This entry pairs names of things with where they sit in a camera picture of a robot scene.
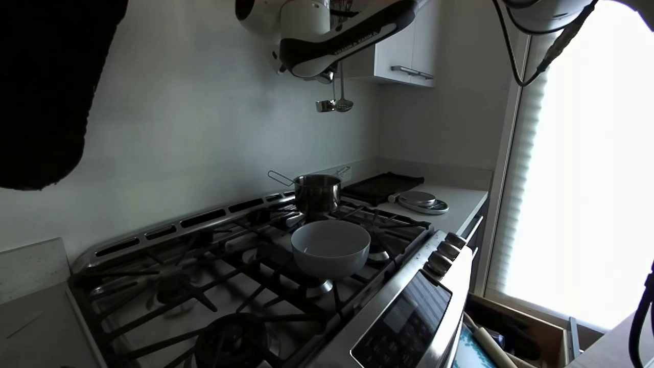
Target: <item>saucepan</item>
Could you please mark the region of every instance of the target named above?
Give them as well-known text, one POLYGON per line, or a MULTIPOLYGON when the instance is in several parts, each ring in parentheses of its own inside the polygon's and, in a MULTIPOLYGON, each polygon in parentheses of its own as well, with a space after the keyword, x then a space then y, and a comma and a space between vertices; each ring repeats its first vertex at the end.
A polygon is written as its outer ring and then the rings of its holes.
POLYGON ((291 181, 279 172, 269 170, 268 179, 272 179, 283 187, 294 187, 296 206, 307 216, 329 214, 338 206, 341 179, 337 179, 337 176, 307 175, 307 176, 298 176, 291 181))
POLYGON ((370 234, 348 221, 314 221, 296 229, 290 246, 300 273, 321 280, 341 280, 363 269, 370 234))

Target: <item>kitchen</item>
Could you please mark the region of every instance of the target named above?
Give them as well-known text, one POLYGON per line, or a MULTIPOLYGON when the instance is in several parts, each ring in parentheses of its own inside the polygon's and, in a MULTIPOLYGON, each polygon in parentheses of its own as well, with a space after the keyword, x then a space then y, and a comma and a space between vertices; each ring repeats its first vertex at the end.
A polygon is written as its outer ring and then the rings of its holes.
POLYGON ((429 181, 488 191, 510 90, 496 19, 483 2, 441 2, 436 16, 432 88, 348 78, 354 111, 318 115, 331 86, 273 74, 231 2, 130 2, 79 166, 42 192, 0 191, 0 249, 62 238, 75 260, 108 238, 283 191, 268 170, 418 163, 429 181))

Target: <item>cabinet door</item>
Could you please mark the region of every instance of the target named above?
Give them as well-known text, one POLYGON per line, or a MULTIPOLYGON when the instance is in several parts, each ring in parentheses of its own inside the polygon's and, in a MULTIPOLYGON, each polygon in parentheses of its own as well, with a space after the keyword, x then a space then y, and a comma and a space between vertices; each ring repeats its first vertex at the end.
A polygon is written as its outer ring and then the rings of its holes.
POLYGON ((437 49, 437 2, 427 0, 414 16, 414 38, 410 52, 410 68, 423 78, 432 78, 437 49))
POLYGON ((394 79, 394 82, 410 82, 410 78, 406 74, 392 72, 392 68, 396 68, 396 66, 410 68, 413 39, 414 39, 414 26, 410 23, 406 28, 376 43, 376 47, 374 47, 374 76, 383 78, 383 79, 394 79))

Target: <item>kitchen cabinet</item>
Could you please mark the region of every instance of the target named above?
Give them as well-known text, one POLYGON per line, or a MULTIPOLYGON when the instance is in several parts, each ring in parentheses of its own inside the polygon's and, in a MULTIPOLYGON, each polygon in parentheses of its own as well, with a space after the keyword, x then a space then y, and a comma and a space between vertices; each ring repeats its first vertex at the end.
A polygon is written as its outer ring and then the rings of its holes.
POLYGON ((348 78, 432 86, 437 2, 421 0, 406 28, 345 59, 348 78))

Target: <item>window blind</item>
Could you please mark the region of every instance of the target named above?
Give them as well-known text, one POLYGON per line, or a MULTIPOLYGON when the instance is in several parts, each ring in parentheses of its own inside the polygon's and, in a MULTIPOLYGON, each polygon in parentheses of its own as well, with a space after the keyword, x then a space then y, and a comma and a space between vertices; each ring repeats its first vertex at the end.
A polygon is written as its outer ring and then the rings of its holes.
MULTIPOLYGON (((551 39, 535 38, 534 69, 551 39)), ((654 34, 601 2, 523 88, 486 296, 609 329, 636 308, 654 257, 650 86, 654 34)))

